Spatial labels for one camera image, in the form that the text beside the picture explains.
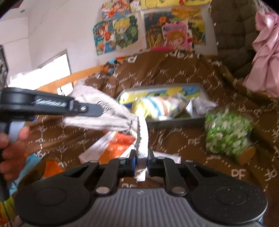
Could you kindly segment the person left hand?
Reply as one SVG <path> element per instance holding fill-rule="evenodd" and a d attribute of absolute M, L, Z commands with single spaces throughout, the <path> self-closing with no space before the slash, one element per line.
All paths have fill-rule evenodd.
<path fill-rule="evenodd" d="M 6 181 L 14 181 L 19 177 L 21 170 L 25 166 L 27 153 L 26 140 L 30 135 L 29 127 L 25 126 L 18 135 L 18 140 L 14 143 L 9 142 L 9 137 L 1 132 L 2 158 L 1 173 Z"/>

